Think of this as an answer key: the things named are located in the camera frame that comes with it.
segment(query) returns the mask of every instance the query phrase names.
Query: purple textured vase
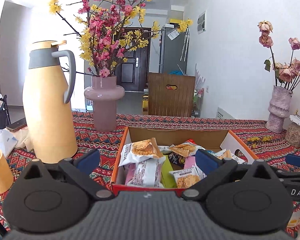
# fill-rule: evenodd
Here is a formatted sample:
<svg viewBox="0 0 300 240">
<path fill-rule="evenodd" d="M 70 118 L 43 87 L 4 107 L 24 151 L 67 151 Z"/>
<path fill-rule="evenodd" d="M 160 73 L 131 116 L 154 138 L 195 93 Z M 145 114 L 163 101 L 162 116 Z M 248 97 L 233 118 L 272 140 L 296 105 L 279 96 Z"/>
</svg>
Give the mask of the purple textured vase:
<svg viewBox="0 0 300 240">
<path fill-rule="evenodd" d="M 111 132 L 117 127 L 116 100 L 124 96 L 124 88 L 117 86 L 117 77 L 92 77 L 92 87 L 84 90 L 85 98 L 93 101 L 94 128 Z"/>
<path fill-rule="evenodd" d="M 275 133 L 283 131 L 284 119 L 289 117 L 292 92 L 288 89 L 273 86 L 272 98 L 268 111 L 270 112 L 266 128 Z"/>
</svg>

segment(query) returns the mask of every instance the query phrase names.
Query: gray floor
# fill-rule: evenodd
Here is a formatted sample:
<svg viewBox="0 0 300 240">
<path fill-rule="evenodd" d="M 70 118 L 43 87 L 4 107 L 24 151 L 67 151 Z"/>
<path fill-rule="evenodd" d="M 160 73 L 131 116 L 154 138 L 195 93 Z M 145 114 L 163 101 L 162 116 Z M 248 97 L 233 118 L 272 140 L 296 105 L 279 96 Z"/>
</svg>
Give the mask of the gray floor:
<svg viewBox="0 0 300 240">
<path fill-rule="evenodd" d="M 117 101 L 118 114 L 142 114 L 143 93 L 126 92 L 124 97 Z M 11 123 L 25 117 L 22 106 L 9 106 Z"/>
</svg>

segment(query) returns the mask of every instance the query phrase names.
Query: red patterned tablecloth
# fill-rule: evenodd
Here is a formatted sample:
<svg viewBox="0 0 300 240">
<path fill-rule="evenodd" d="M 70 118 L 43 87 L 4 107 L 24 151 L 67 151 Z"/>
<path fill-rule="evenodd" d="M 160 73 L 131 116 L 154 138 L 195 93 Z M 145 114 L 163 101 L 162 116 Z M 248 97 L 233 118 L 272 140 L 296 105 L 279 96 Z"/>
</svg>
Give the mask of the red patterned tablecloth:
<svg viewBox="0 0 300 240">
<path fill-rule="evenodd" d="M 232 130 L 259 158 L 264 159 L 268 164 L 287 171 L 300 171 L 300 168 L 285 162 L 287 154 L 300 155 L 300 149 L 291 146 L 284 140 L 285 131 L 281 134 L 274 134 L 267 130 L 265 128 L 266 121 L 118 114 L 116 130 L 100 133 L 93 129 L 91 113 L 73 112 L 73 118 L 78 143 L 78 152 L 74 158 L 80 157 L 90 149 L 99 149 L 100 165 L 90 174 L 90 177 L 107 188 L 109 188 L 117 151 L 126 126 L 157 129 Z M 252 145 L 250 141 L 247 141 L 247 138 L 262 138 L 267 135 L 272 137 L 268 142 Z M 26 149 L 11 152 L 7 161 L 15 179 L 33 158 L 35 158 L 34 152 L 27 152 Z M 0 222 L 6 228 L 8 225 L 2 214 L 2 202 L 7 193 L 0 194 Z M 300 203 L 295 203 L 295 210 L 298 209 L 300 209 Z"/>
</svg>

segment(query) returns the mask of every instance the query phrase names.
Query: gray refrigerator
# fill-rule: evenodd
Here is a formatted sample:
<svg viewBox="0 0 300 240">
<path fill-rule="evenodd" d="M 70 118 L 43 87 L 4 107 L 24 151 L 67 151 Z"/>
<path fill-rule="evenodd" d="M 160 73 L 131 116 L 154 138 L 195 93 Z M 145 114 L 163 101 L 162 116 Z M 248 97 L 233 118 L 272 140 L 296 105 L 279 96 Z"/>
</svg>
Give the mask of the gray refrigerator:
<svg viewBox="0 0 300 240">
<path fill-rule="evenodd" d="M 186 32 L 180 33 L 176 38 L 171 40 L 168 34 L 172 33 L 174 29 L 169 27 L 162 28 L 161 44 L 160 44 L 160 64 L 159 73 L 170 73 L 174 70 L 182 70 L 186 74 L 187 70 L 187 53 L 186 53 Z"/>
</svg>

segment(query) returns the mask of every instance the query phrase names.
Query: dark brown door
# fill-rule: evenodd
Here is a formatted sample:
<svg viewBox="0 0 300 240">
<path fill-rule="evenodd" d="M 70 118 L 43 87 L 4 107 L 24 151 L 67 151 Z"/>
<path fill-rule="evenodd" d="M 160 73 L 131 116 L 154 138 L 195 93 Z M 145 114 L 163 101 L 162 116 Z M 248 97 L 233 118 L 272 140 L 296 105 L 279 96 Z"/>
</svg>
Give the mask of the dark brown door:
<svg viewBox="0 0 300 240">
<path fill-rule="evenodd" d="M 136 29 L 126 28 L 125 30 L 128 32 Z M 124 56 L 128 61 L 122 62 L 115 70 L 117 85 L 124 87 L 126 91 L 143 92 L 143 89 L 146 87 L 149 71 L 150 42 L 147 47 L 126 52 Z"/>
</svg>

